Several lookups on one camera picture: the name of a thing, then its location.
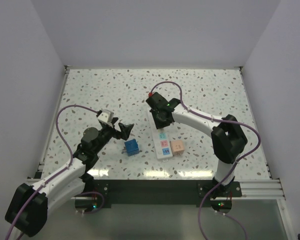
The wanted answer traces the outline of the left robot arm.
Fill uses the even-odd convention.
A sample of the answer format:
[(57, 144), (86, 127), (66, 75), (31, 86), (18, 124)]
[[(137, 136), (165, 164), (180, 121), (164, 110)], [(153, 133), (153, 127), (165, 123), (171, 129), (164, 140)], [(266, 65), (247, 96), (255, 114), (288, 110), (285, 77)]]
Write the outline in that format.
[(87, 128), (77, 150), (61, 168), (32, 185), (18, 186), (4, 217), (10, 223), (5, 238), (9, 239), (14, 228), (33, 237), (43, 228), (53, 207), (78, 194), (89, 196), (94, 184), (83, 178), (98, 161), (98, 153), (112, 138), (127, 140), (134, 127), (123, 123), (118, 126), (119, 130), (104, 123), (100, 130)]

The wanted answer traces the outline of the blue cube socket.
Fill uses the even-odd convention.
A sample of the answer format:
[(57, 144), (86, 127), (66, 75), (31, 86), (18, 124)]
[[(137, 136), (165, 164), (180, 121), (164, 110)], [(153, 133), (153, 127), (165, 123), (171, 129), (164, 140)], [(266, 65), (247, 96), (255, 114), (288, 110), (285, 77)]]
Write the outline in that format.
[(125, 141), (122, 152), (127, 154), (129, 157), (139, 154), (140, 149), (137, 140), (133, 138)]

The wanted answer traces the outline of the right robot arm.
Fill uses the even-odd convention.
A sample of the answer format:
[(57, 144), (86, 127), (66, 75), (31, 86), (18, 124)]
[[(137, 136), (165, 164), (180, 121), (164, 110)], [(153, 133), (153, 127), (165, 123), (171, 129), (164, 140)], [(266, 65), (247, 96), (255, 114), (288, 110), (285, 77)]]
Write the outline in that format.
[(157, 159), (166, 160), (181, 153), (173, 146), (178, 142), (171, 141), (164, 130), (171, 124), (184, 124), (206, 134), (211, 137), (213, 152), (218, 159), (212, 189), (217, 196), (225, 196), (235, 179), (234, 173), (229, 171), (248, 142), (237, 119), (230, 114), (224, 118), (213, 115), (209, 119), (203, 118), (203, 112), (184, 107), (177, 98), (168, 101), (157, 92), (150, 94), (145, 102), (149, 106), (147, 115)]

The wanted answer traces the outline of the white power strip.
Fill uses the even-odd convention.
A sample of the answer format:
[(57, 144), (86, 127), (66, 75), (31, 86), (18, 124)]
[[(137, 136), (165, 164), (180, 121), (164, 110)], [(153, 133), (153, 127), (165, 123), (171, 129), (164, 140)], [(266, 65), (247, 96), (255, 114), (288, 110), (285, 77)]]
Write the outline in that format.
[(162, 128), (157, 129), (150, 110), (147, 111), (152, 140), (158, 160), (166, 162), (173, 157), (168, 133)]

